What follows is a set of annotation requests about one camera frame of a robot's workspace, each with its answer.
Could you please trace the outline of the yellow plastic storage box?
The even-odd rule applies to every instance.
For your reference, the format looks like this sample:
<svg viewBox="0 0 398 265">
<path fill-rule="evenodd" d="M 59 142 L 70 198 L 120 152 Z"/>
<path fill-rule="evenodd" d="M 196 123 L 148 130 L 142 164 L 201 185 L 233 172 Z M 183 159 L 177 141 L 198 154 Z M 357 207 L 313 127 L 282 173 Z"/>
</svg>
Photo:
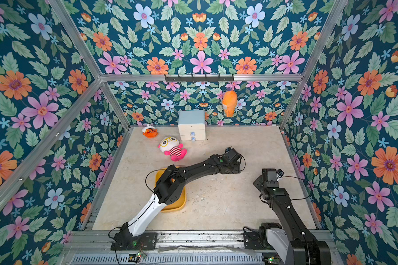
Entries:
<svg viewBox="0 0 398 265">
<path fill-rule="evenodd" d="M 179 175 L 177 168 L 178 166 L 170 165 L 167 168 L 162 168 L 156 174 L 154 193 L 163 199 L 167 199 L 170 195 L 170 204 L 166 203 L 166 206 L 161 210 L 162 213 L 181 210 L 186 204 L 185 188 L 181 192 L 176 189 L 178 188 L 176 180 Z"/>
</svg>

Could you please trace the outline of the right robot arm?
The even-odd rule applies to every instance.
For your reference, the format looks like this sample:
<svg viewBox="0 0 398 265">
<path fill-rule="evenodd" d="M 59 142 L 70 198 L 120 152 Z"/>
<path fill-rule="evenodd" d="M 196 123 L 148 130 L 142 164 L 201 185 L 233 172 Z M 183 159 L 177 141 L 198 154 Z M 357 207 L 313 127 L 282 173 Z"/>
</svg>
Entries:
<svg viewBox="0 0 398 265">
<path fill-rule="evenodd" d="M 279 223 L 262 223 L 258 238 L 262 246 L 272 247 L 282 265 L 330 265 L 331 252 L 325 241 L 318 240 L 297 214 L 285 188 L 279 186 L 284 172 L 262 169 L 253 185 Z"/>
</svg>

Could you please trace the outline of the black wall hook rail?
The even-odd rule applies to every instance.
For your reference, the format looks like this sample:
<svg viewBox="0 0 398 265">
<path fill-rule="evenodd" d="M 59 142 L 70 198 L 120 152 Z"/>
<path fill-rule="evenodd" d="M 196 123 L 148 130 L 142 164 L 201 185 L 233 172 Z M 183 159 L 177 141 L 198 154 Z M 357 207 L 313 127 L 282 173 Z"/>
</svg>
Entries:
<svg viewBox="0 0 398 265">
<path fill-rule="evenodd" d="M 165 82 L 232 82 L 234 75 L 164 75 Z"/>
</svg>

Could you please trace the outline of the white blue mini drawer cabinet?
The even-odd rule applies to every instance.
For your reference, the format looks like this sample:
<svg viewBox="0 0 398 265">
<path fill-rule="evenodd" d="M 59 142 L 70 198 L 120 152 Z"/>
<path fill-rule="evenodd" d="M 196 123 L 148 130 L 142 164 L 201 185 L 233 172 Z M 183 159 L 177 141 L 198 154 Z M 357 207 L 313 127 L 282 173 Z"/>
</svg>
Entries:
<svg viewBox="0 0 398 265">
<path fill-rule="evenodd" d="M 178 129 L 182 141 L 206 140 L 206 116 L 204 110 L 179 111 Z"/>
</svg>

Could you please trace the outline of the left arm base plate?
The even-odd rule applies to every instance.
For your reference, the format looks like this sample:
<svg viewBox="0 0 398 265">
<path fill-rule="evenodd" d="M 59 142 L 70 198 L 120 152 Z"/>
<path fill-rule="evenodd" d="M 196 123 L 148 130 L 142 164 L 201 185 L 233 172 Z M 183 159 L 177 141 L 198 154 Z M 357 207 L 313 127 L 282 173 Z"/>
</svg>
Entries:
<svg viewBox="0 0 398 265">
<path fill-rule="evenodd" d="M 119 232 L 111 245 L 112 251 L 154 250 L 157 244 L 157 233 L 144 233 L 133 236 L 129 232 Z"/>
</svg>

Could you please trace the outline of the white pink plush toy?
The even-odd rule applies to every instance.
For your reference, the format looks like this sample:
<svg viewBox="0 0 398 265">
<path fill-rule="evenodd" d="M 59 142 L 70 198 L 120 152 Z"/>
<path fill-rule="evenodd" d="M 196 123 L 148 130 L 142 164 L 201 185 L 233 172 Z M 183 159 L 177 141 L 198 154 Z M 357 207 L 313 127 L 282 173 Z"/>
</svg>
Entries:
<svg viewBox="0 0 398 265">
<path fill-rule="evenodd" d="M 169 156 L 171 161 L 175 162 L 182 160 L 187 154 L 183 144 L 174 136 L 167 136 L 160 142 L 158 148 L 165 156 Z"/>
</svg>

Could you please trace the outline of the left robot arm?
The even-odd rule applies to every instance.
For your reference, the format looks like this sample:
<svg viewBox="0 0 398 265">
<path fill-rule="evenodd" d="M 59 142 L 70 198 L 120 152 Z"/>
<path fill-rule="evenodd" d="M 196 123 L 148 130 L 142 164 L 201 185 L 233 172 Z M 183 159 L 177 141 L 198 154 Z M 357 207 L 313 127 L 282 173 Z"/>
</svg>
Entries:
<svg viewBox="0 0 398 265">
<path fill-rule="evenodd" d="M 215 174 L 238 174 L 241 172 L 243 156 L 235 149 L 226 148 L 222 155 L 211 155 L 203 162 L 187 167 L 170 165 L 163 170 L 153 195 L 143 209 L 130 221 L 124 223 L 113 237 L 111 250 L 124 251 L 138 247 L 138 240 L 151 221 L 181 197 L 184 187 L 202 177 Z"/>
</svg>

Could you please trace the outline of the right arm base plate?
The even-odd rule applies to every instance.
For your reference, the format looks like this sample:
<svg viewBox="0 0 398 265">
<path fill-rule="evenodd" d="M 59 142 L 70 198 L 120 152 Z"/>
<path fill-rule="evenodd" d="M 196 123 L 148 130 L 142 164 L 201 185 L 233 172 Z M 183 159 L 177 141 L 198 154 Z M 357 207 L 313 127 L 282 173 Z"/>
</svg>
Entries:
<svg viewBox="0 0 398 265">
<path fill-rule="evenodd" d="M 243 227 L 244 248 L 247 250 L 266 250 L 266 243 L 260 237 L 259 231 Z"/>
</svg>

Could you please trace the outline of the small orange tiger toy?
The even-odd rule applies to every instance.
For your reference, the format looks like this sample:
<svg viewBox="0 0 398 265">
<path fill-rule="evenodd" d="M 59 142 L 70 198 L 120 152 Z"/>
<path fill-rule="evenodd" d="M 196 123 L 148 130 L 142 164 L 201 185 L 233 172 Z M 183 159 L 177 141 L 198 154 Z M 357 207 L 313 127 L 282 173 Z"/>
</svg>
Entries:
<svg viewBox="0 0 398 265">
<path fill-rule="evenodd" d="M 158 130 L 156 129 L 156 127 L 154 127 L 150 124 L 147 124 L 147 126 L 142 129 L 142 134 L 146 138 L 152 139 L 152 138 L 157 137 L 159 133 L 158 133 Z"/>
</svg>

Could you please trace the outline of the orange hanging plush toy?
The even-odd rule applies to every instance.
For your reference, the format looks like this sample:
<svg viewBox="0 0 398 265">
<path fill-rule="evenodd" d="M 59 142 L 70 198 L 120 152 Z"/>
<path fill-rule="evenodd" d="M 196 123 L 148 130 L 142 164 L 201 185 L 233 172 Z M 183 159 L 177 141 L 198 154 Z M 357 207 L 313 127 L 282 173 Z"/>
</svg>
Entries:
<svg viewBox="0 0 398 265">
<path fill-rule="evenodd" d="M 238 102 L 238 97 L 235 91 L 227 91 L 224 94 L 222 99 L 222 106 L 226 117 L 230 118 L 234 115 L 237 102 Z"/>
</svg>

